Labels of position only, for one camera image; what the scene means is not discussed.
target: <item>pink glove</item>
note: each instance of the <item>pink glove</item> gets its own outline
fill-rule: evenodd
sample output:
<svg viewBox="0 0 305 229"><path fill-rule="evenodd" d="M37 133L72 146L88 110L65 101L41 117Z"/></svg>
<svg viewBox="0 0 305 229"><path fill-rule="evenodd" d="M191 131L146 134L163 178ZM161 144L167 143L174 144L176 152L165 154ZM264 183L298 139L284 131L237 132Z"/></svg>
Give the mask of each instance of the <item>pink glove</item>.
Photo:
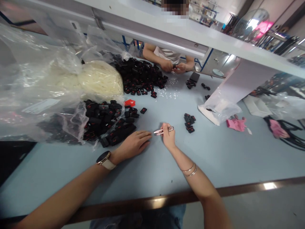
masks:
<svg viewBox="0 0 305 229"><path fill-rule="evenodd" d="M240 132L244 132L245 131L245 127L247 127L245 125L245 122L246 122L246 118L243 117L242 120L238 120L238 116L235 115L235 118L230 120L230 119L227 119L227 126L229 128L232 128L234 130L237 130L237 131L240 131Z"/></svg>
<svg viewBox="0 0 305 229"><path fill-rule="evenodd" d="M276 120L270 119L270 128L275 138L290 138L289 134L283 130Z"/></svg>

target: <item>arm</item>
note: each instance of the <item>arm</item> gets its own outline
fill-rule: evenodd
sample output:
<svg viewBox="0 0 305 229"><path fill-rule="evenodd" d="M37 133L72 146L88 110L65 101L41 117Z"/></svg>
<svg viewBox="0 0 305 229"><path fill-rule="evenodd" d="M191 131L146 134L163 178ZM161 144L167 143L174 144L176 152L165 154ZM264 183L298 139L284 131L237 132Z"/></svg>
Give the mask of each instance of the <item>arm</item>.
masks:
<svg viewBox="0 0 305 229"><path fill-rule="evenodd" d="M111 153L109 160L118 165L140 154L151 137L147 131L134 132ZM15 229L62 228L109 172L102 165L92 165L25 217Z"/></svg>
<svg viewBox="0 0 305 229"><path fill-rule="evenodd" d="M164 123L162 126L164 133L163 142L174 157L179 168L182 171L189 170L193 166L193 161L175 145L175 131L168 132L168 126L170 126L168 123ZM204 211L204 228L232 228L230 218L217 190L200 168L197 168L196 173L192 176L187 176L194 171L195 166L190 171L183 172L183 174L202 204Z"/></svg>
<svg viewBox="0 0 305 229"><path fill-rule="evenodd" d="M156 49L155 45L145 43L143 56L150 62L159 64L163 69L163 71L171 72L173 70L172 62L170 60L165 60L161 57L158 57L156 54L154 54L155 49Z"/></svg>
<svg viewBox="0 0 305 229"><path fill-rule="evenodd" d="M182 74L182 73L185 73L185 72L189 72L191 70L193 70L194 68L194 65L195 65L195 59L194 57L191 57L191 56L185 56L186 58L186 64L185 63L180 63L177 65L176 68L174 68L174 72L176 74Z"/></svg>

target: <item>scissors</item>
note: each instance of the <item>scissors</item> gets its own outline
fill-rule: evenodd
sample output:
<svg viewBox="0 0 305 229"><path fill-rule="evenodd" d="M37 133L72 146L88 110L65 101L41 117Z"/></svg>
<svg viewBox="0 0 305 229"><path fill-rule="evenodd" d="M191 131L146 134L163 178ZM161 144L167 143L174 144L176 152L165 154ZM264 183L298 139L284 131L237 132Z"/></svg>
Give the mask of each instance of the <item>scissors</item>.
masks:
<svg viewBox="0 0 305 229"><path fill-rule="evenodd" d="M168 127L168 132L174 130L173 126ZM163 134L163 130L157 130L154 132L154 134L156 134L156 136Z"/></svg>

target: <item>hand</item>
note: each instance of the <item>hand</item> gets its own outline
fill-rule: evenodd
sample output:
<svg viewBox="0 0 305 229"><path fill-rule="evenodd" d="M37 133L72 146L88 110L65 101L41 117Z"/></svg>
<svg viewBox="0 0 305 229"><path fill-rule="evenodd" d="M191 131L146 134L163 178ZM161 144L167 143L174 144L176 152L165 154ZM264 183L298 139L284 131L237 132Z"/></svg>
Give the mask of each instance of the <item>hand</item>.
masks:
<svg viewBox="0 0 305 229"><path fill-rule="evenodd" d="M119 164L126 159L139 155L150 144L148 140L151 137L151 132L145 130L132 133L119 148L111 153L110 161L113 164Z"/></svg>
<svg viewBox="0 0 305 229"><path fill-rule="evenodd" d="M170 60L162 59L159 64L161 65L161 68L165 72L171 72L173 70L173 64Z"/></svg>
<svg viewBox="0 0 305 229"><path fill-rule="evenodd" d="M172 130L171 132L168 132L168 127L171 125L168 123L163 123L161 129L163 130L163 134L161 135L163 137L163 142L166 148L173 149L176 147L175 144L175 130Z"/></svg>
<svg viewBox="0 0 305 229"><path fill-rule="evenodd" d="M186 64L185 63L180 63L174 68L173 70L176 74L182 74L186 72Z"/></svg>

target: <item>watch face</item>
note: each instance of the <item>watch face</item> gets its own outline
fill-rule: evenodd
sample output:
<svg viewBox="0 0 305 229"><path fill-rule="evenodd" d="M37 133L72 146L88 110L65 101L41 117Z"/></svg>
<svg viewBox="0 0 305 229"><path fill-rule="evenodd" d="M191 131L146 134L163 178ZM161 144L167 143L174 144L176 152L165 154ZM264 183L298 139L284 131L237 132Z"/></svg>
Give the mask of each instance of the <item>watch face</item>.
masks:
<svg viewBox="0 0 305 229"><path fill-rule="evenodd" d="M100 161L102 161L108 155L109 152L110 151L106 151L101 156L99 156L98 159L96 160L96 163L99 163Z"/></svg>

